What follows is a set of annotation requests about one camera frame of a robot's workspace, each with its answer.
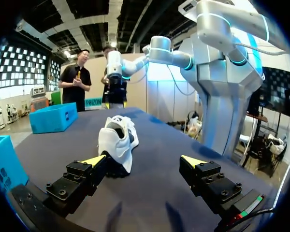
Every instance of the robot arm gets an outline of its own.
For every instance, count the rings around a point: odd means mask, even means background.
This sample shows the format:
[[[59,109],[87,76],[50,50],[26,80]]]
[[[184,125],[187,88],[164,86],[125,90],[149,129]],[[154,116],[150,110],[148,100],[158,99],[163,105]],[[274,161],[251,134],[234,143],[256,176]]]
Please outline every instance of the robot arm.
[[[200,40],[225,55],[234,49],[231,27],[238,28],[288,52],[289,48],[278,26],[261,14],[213,0],[199,1],[195,7]]]
[[[184,15],[186,11],[192,12],[194,17],[189,19],[197,22],[198,37],[204,43],[223,52],[235,65],[244,65],[248,54],[244,47],[235,45],[240,40],[231,33],[231,27],[255,35],[268,41],[274,46],[289,52],[289,47],[283,34],[275,23],[261,14],[250,13],[238,9],[236,6],[224,4],[213,0],[201,0],[194,6],[191,0],[180,5],[179,11]],[[145,57],[136,61],[127,61],[121,58],[117,51],[109,53],[107,76],[131,76],[139,71],[148,62],[175,65],[189,70],[193,67],[193,57],[180,51],[171,51],[170,39],[163,36],[154,36],[150,45],[143,48]]]

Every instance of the blue box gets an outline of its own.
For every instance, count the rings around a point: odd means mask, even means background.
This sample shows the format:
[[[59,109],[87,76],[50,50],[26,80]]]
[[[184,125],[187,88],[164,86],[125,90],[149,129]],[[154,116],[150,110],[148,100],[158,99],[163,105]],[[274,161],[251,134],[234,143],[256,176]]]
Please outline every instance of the blue box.
[[[14,151],[10,136],[0,136],[0,189],[6,193],[27,182],[28,176]]]
[[[65,131],[77,118],[76,103],[52,105],[29,114],[34,134]]]

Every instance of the gray table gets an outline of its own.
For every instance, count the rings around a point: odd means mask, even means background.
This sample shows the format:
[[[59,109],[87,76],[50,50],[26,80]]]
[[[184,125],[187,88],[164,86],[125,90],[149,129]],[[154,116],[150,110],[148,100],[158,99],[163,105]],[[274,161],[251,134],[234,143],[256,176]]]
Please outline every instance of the gray table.
[[[31,181],[39,188],[54,182],[73,160],[97,156],[98,133],[108,116],[128,116],[140,144],[133,150],[131,175],[104,178],[93,197],[86,197],[67,219],[96,232],[213,231],[220,217],[201,197],[195,198],[179,173],[179,157],[214,160],[233,182],[243,183],[274,201],[277,190],[230,160],[137,108],[79,113],[63,133],[30,135],[17,148]]]

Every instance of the person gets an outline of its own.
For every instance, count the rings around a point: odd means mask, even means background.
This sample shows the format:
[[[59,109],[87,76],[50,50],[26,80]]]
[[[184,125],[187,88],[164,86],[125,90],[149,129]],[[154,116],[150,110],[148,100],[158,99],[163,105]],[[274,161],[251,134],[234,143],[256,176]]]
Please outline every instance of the person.
[[[112,47],[111,45],[105,46],[103,49],[103,53],[105,58],[107,59],[107,55],[111,51],[116,51],[116,48]],[[103,95],[102,95],[102,107],[106,108],[105,103],[106,103],[106,92],[110,91],[113,92],[112,95],[108,96],[108,102],[111,103],[113,106],[116,107],[123,107],[123,100],[127,99],[127,82],[122,83],[122,88],[124,89],[123,92],[120,93],[114,93],[114,86],[112,86],[109,82],[109,79],[106,77],[106,68],[104,71],[104,76],[101,78],[102,84],[104,84],[104,89],[103,89]]]
[[[63,103],[76,103],[77,111],[85,111],[85,91],[90,91],[90,73],[84,67],[89,58],[89,51],[82,50],[77,55],[77,63],[66,67],[60,76],[59,88],[63,88]]]

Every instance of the white sneaker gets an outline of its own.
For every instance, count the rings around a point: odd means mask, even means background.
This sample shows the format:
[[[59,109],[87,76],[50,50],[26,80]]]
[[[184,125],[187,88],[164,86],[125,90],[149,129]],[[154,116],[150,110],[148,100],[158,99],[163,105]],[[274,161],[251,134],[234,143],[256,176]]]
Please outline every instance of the white sneaker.
[[[118,122],[124,122],[124,124],[127,126],[129,139],[131,143],[131,150],[133,150],[138,144],[139,144],[139,138],[136,134],[136,129],[134,127],[134,123],[131,121],[131,118],[129,117],[123,117],[121,115],[116,115],[112,117],[112,119],[118,121]]]
[[[99,132],[99,148],[98,154],[109,155],[117,164],[122,166],[127,174],[131,172],[132,167],[132,149],[138,145],[138,140],[135,142],[135,137],[132,135],[132,131],[135,128],[128,128],[128,124],[131,126],[133,123],[123,118],[110,118],[108,117],[104,128]],[[110,160],[109,173],[112,176],[126,176],[122,173],[120,167],[112,160]]]

